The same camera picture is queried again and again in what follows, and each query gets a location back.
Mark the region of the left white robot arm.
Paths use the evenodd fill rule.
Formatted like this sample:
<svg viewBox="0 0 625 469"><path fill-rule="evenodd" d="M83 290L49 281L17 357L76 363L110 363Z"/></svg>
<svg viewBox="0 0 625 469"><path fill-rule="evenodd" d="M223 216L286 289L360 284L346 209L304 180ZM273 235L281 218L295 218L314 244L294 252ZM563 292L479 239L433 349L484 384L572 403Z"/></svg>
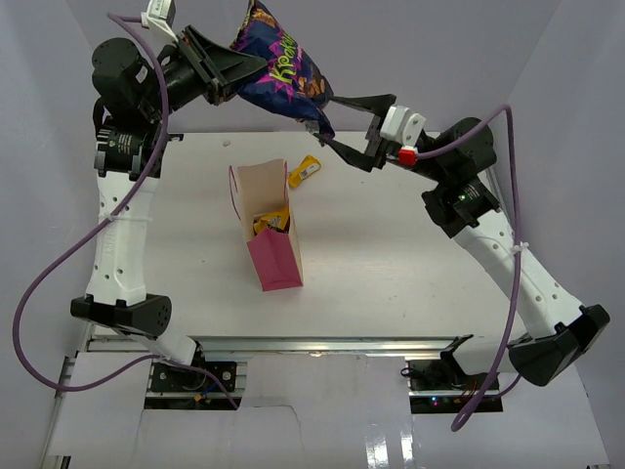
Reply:
<svg viewBox="0 0 625 469"><path fill-rule="evenodd" d="M150 206L171 140L167 119L198 97L213 106L229 101L267 62L188 26L152 63L134 42L115 37L96 48L92 66L100 95L94 105L94 166L103 227L86 293L72 301L70 312L175 362L173 378L194 390L206 378L200 346L175 330L170 298L148 293L145 281Z"/></svg>

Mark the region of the purple candy snack bag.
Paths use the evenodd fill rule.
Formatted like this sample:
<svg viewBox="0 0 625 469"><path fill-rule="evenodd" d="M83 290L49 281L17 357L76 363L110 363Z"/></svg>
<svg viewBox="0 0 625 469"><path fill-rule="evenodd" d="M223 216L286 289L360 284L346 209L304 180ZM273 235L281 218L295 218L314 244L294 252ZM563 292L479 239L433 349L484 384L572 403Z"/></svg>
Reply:
<svg viewBox="0 0 625 469"><path fill-rule="evenodd" d="M267 66L242 85L238 96L268 112L294 119L314 134L335 136L324 113L333 97L330 83L316 63L260 1L250 1L230 47L261 58Z"/></svg>

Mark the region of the yellow snack bar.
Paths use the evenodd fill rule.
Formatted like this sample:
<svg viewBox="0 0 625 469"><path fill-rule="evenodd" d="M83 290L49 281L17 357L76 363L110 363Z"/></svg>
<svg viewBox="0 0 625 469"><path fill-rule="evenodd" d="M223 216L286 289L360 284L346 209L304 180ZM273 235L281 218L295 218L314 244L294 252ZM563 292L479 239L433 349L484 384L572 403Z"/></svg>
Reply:
<svg viewBox="0 0 625 469"><path fill-rule="evenodd" d="M288 206L261 215L253 224L255 235L259 235L262 231L270 229L278 233L288 233L290 229L290 210Z"/></svg>
<svg viewBox="0 0 625 469"><path fill-rule="evenodd" d="M290 189L297 189L311 175L321 169L321 163L312 155L307 155L300 165L291 171L288 176L288 185Z"/></svg>

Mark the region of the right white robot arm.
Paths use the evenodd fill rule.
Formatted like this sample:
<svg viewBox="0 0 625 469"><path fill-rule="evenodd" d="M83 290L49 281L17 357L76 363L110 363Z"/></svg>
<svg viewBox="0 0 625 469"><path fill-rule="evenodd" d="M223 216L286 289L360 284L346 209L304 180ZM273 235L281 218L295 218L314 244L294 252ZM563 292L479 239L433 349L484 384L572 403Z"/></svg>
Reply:
<svg viewBox="0 0 625 469"><path fill-rule="evenodd" d="M424 117L392 94L332 100L373 116L365 150L316 135L348 165L371 172L392 164L435 182L422 194L431 220L484 268L525 327L501 355L513 370L544 387L592 347L609 324L607 311L583 305L549 274L521 241L520 221L508 220L479 178L497 160L488 118L466 117L431 137Z"/></svg>

